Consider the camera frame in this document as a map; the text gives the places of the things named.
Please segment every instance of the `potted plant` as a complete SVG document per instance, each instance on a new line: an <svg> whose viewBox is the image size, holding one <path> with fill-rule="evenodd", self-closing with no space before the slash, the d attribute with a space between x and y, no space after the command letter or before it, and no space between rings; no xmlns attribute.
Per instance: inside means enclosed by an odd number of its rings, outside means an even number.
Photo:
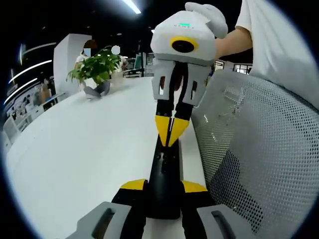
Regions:
<svg viewBox="0 0 319 239"><path fill-rule="evenodd" d="M78 79L80 83L84 84L84 92L87 95L100 97L103 92L108 93L110 89L109 79L119 66L120 61L119 55L114 55L110 50L102 49L95 56L84 60L81 67L76 67L70 71L68 77L72 80L73 78ZM95 89L85 85L84 81L89 78L92 78L97 84Z"/></svg>

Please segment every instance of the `gray pot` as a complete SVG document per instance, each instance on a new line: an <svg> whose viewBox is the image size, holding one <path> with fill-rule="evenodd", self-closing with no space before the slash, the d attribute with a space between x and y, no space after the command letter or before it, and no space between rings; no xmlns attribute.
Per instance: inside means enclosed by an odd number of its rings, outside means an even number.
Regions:
<svg viewBox="0 0 319 239"><path fill-rule="evenodd" d="M84 92L88 98L100 98L101 94L108 94L110 91L110 82L104 81L102 84L98 85L95 89L92 87L86 86L84 87Z"/></svg>

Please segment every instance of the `yellow trim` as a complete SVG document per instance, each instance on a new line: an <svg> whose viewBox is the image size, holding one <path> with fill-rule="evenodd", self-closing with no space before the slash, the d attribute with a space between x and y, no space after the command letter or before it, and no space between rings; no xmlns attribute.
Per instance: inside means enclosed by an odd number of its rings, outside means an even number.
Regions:
<svg viewBox="0 0 319 239"><path fill-rule="evenodd" d="M127 182L121 186L122 189L143 190L145 179Z"/></svg>
<svg viewBox="0 0 319 239"><path fill-rule="evenodd" d="M155 116L156 126L158 128L159 137L163 146L166 145L167 131L170 117Z"/></svg>
<svg viewBox="0 0 319 239"><path fill-rule="evenodd" d="M171 147L173 143L181 136L181 134L188 127L189 121L184 119L175 118L173 127L171 129L168 146Z"/></svg>
<svg viewBox="0 0 319 239"><path fill-rule="evenodd" d="M170 38L170 46L172 46L173 43L176 41L187 41L194 46L194 50L196 50L198 48L198 43L196 42L195 38L189 38L186 36L174 36L174 37Z"/></svg>
<svg viewBox="0 0 319 239"><path fill-rule="evenodd" d="M198 184L182 180L186 193L207 192L207 189Z"/></svg>

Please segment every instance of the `green indicator light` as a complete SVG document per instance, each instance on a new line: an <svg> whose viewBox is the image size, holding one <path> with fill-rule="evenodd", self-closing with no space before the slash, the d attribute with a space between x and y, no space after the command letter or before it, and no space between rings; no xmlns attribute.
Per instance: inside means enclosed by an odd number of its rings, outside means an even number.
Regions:
<svg viewBox="0 0 319 239"><path fill-rule="evenodd" d="M188 24L188 23L180 23L179 25L181 25L181 26L190 26L190 24Z"/></svg>

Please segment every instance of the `green leaves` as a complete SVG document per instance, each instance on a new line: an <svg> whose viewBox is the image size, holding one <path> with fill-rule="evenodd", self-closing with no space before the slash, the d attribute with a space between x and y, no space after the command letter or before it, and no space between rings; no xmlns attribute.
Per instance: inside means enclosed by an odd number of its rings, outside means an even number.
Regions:
<svg viewBox="0 0 319 239"><path fill-rule="evenodd" d="M101 84L110 79L110 74L116 69L121 61L120 56L114 55L110 50L101 50L95 56L86 59L81 68L69 72L68 77L83 82L85 79L93 78L96 84Z"/></svg>

